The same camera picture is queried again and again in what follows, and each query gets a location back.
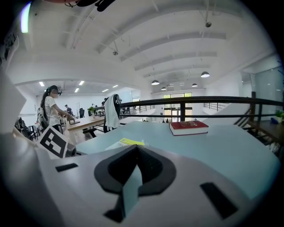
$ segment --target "book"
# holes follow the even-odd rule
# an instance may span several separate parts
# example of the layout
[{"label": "book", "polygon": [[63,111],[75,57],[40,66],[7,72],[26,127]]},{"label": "book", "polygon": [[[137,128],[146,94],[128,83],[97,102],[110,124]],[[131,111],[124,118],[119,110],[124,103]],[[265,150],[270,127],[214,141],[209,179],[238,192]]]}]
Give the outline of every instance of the book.
[{"label": "book", "polygon": [[170,122],[169,126],[174,136],[208,133],[208,125],[201,121]]},{"label": "book", "polygon": [[134,144],[145,145],[145,143],[143,141],[134,141],[134,140],[123,138],[120,141],[109,146],[105,150],[111,150],[111,149],[115,149],[115,148],[118,148],[118,147],[123,147],[123,146],[127,146],[127,145],[134,145]]}]

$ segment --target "white jacket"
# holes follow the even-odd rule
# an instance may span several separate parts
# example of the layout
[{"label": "white jacket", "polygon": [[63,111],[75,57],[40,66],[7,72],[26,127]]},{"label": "white jacket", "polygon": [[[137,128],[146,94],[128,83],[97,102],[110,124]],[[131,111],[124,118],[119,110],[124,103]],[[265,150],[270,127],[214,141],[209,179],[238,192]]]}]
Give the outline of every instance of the white jacket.
[{"label": "white jacket", "polygon": [[[110,96],[105,102],[105,116],[106,116],[106,126],[118,128],[120,127],[120,123],[114,106],[115,95],[116,94]],[[121,102],[119,95],[117,95],[117,100],[119,103]]]}]

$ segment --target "woman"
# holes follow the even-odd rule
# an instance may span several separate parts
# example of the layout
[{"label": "woman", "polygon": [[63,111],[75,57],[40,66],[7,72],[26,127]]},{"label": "woman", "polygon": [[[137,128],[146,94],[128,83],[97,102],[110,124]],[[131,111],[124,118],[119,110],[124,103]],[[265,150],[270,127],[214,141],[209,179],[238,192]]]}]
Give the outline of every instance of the woman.
[{"label": "woman", "polygon": [[63,134],[58,113],[60,115],[66,115],[71,119],[73,119],[73,117],[61,110],[56,105],[54,101],[55,98],[58,98],[58,88],[57,86],[52,85],[51,87],[48,87],[43,94],[43,99],[41,100],[40,107],[43,108],[44,117],[48,121],[48,124]]}]

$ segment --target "light blue table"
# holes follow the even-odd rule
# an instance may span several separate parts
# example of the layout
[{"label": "light blue table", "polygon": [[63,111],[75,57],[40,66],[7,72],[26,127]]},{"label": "light blue table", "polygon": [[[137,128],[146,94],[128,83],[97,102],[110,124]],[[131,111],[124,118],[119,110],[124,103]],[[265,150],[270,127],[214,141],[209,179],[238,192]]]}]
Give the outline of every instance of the light blue table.
[{"label": "light blue table", "polygon": [[124,137],[197,159],[234,182],[250,199],[270,188],[280,168],[268,148],[236,125],[213,125],[207,134],[174,137],[168,124],[134,121],[76,148],[98,153]]}]

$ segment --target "white t-shirt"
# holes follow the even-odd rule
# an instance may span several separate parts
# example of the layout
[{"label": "white t-shirt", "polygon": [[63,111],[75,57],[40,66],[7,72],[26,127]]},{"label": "white t-shirt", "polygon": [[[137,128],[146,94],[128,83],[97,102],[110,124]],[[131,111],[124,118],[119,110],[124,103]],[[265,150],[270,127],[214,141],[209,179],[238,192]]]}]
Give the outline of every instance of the white t-shirt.
[{"label": "white t-shirt", "polygon": [[53,107],[55,105],[54,98],[47,96],[44,101],[45,112],[47,115],[47,121],[49,125],[60,125],[60,120],[56,109]]}]

